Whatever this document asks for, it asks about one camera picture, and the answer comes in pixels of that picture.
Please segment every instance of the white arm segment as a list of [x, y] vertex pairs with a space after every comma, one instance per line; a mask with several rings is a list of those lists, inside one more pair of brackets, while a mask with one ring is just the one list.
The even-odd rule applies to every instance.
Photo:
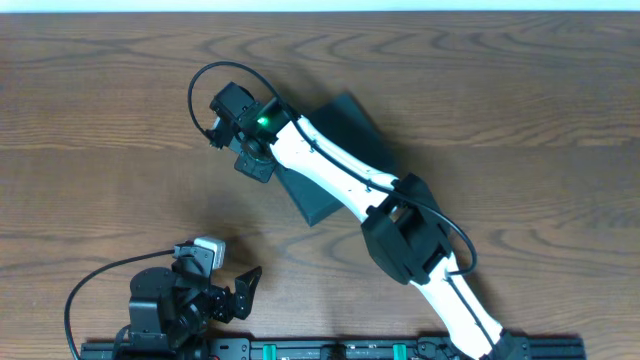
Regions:
[[[322, 150], [335, 160], [357, 172], [365, 179], [370, 179], [389, 190], [394, 188], [391, 183], [397, 179], [395, 176], [376, 170], [354, 158], [320, 134], [308, 119], [302, 117], [298, 120], [298, 124], [311, 140], [314, 140]], [[335, 196], [361, 222], [367, 219], [367, 208], [369, 206], [379, 206], [388, 196], [383, 192], [367, 189], [366, 185], [340, 170], [318, 152], [313, 151], [311, 146], [300, 136], [292, 122], [285, 125], [277, 136], [278, 141], [271, 145], [271, 152], [276, 160], [282, 166], [301, 173]], [[478, 359], [482, 355], [491, 352], [491, 345], [458, 298], [454, 289], [446, 281], [445, 270], [448, 272], [458, 270], [453, 254], [449, 258], [443, 258], [438, 263], [430, 273], [431, 280], [428, 284], [419, 285], [413, 282], [412, 284], [420, 290], [445, 323], [449, 330], [451, 341], [460, 351]], [[497, 343], [500, 339], [502, 326], [482, 308], [482, 305], [473, 295], [462, 276], [453, 276], [452, 279], [464, 299], [482, 322], [493, 342]]]
[[[375, 184], [393, 190], [391, 182], [397, 177], [376, 170], [354, 158], [320, 134], [311, 125], [309, 119], [301, 117], [298, 124], [305, 134], [332, 158], [365, 179], [370, 179]], [[313, 151], [311, 145], [300, 136], [293, 122], [285, 125], [277, 136], [278, 141], [271, 145], [271, 152], [276, 160], [285, 168], [295, 170], [320, 185], [349, 208], [360, 222], [367, 219], [369, 206], [378, 206], [387, 197], [387, 194], [383, 192], [367, 189], [366, 185], [340, 170], [318, 152]]]
[[[491, 352], [491, 345], [482, 330], [480, 330], [480, 327], [476, 325], [471, 313], [469, 313], [453, 287], [446, 280], [446, 272], [457, 270], [458, 264], [452, 253], [448, 258], [440, 260], [438, 265], [431, 271], [429, 274], [430, 281], [426, 285], [420, 285], [413, 281], [411, 284], [420, 290], [447, 326], [451, 342], [467, 356], [479, 359], [482, 355]], [[453, 280], [467, 304], [473, 309], [493, 343], [496, 344], [500, 340], [502, 326], [487, 314], [462, 276], [452, 276], [451, 280]]]

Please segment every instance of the green connector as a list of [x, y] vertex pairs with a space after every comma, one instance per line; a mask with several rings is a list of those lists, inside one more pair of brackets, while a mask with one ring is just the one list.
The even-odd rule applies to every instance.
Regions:
[[276, 360], [276, 346], [275, 345], [265, 345], [262, 347], [262, 360]]
[[407, 360], [407, 345], [405, 344], [393, 345], [393, 360]]

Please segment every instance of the wood grain surface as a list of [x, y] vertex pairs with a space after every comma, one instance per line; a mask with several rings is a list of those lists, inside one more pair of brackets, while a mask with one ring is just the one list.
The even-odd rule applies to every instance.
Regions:
[[[302, 111], [351, 92], [474, 240], [468, 280], [505, 327], [640, 357], [640, 14], [378, 13], [0, 16], [0, 358], [69, 358], [77, 281], [203, 233], [228, 243], [217, 283], [264, 267], [249, 319], [219, 331], [444, 330], [375, 266], [350, 213], [309, 228], [277, 181], [207, 146], [186, 89], [217, 60], [255, 67]], [[232, 79], [266, 97], [208, 73], [203, 122]], [[112, 338], [130, 278], [169, 264], [90, 282], [76, 341]]]

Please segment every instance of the small robotic arm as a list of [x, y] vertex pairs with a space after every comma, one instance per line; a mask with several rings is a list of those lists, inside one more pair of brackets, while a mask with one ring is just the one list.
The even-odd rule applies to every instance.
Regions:
[[[235, 280], [236, 292], [211, 284], [223, 263], [225, 243], [200, 237], [174, 247], [171, 269], [154, 267], [130, 283], [131, 325], [116, 336], [114, 359], [207, 360], [209, 346], [201, 336], [209, 320], [246, 319], [262, 275], [257, 267]], [[121, 344], [125, 332], [129, 342]]]

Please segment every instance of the robotic arm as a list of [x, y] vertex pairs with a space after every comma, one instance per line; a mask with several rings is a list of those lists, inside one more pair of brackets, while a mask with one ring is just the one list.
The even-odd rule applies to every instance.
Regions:
[[[439, 213], [428, 186], [409, 174], [399, 180], [374, 169], [332, 143], [281, 99], [262, 106], [230, 83], [211, 103], [218, 115], [212, 146], [240, 154], [236, 169], [268, 181], [276, 164], [306, 176], [341, 201], [361, 221], [369, 254], [389, 276], [416, 286], [466, 355], [491, 354], [502, 326], [491, 318], [458, 272], [448, 240], [449, 225], [416, 206], [417, 199]], [[394, 194], [404, 194], [398, 199]]]
[[[235, 280], [236, 292], [211, 284], [213, 271], [222, 267], [225, 243], [212, 237], [174, 247], [171, 269], [141, 271], [130, 283], [131, 324], [97, 358], [208, 360], [210, 345], [202, 336], [209, 320], [229, 323], [246, 319], [262, 275], [257, 267]], [[123, 342], [125, 333], [129, 341]], [[82, 359], [92, 359], [91, 355]]]

